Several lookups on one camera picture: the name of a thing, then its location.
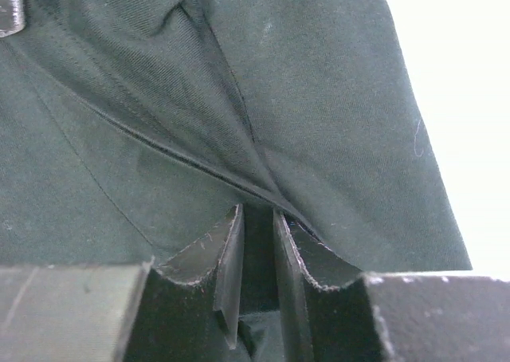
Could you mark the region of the black t shirt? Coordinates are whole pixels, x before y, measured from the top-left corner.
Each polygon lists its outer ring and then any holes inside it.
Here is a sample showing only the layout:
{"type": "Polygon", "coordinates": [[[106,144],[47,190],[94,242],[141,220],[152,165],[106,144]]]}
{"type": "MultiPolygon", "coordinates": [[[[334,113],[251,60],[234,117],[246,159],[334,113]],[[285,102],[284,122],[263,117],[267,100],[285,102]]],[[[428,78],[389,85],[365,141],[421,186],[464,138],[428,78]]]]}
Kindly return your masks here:
{"type": "Polygon", "coordinates": [[[245,208],[238,346],[281,361],[273,213],[358,270],[470,270],[386,0],[24,0],[1,262],[165,262],[245,208]]]}

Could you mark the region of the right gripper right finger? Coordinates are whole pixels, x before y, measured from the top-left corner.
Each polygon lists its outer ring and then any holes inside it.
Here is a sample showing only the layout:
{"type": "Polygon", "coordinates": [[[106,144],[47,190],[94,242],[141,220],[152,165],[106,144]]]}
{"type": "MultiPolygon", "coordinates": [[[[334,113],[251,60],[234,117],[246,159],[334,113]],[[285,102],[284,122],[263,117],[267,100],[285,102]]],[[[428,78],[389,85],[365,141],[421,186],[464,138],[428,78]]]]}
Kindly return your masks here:
{"type": "Polygon", "coordinates": [[[273,216],[289,361],[506,361],[509,280],[472,272],[362,272],[273,216]]]}

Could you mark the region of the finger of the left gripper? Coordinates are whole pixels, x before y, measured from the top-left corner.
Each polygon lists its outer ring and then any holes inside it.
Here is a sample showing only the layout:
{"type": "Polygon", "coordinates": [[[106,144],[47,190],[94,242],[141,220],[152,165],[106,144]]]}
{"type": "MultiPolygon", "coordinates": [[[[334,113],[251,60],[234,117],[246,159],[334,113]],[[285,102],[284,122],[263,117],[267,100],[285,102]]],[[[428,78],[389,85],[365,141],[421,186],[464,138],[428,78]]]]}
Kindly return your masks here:
{"type": "Polygon", "coordinates": [[[1,38],[19,33],[25,28],[24,0],[0,0],[1,38]]]}

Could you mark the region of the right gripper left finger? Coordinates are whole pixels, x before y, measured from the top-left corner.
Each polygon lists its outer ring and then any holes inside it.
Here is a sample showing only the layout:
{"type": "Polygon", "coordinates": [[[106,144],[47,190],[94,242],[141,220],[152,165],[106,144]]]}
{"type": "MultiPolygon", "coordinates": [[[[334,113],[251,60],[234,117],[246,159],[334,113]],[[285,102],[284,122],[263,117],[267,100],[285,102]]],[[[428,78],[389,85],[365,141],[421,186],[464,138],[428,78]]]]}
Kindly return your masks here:
{"type": "Polygon", "coordinates": [[[4,361],[225,361],[237,345],[244,211],[162,265],[3,266],[4,361]]]}

